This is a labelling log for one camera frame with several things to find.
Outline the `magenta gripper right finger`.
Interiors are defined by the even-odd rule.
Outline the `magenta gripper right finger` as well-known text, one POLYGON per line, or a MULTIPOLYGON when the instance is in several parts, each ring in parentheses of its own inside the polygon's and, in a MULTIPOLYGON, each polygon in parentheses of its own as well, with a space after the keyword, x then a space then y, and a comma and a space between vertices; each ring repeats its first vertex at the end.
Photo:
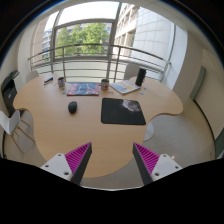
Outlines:
POLYGON ((168 154, 157 154, 137 143, 133 144, 133 155, 144 185, 182 169, 168 154))

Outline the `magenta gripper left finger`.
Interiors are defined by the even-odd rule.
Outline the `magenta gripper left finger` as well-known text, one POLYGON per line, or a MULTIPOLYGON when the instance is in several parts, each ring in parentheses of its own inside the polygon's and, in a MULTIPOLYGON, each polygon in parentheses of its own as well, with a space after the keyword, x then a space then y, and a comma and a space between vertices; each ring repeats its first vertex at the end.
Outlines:
POLYGON ((72 151, 57 153, 41 168, 76 185, 81 183, 88 161, 92 154, 92 144, 86 143, 72 151))

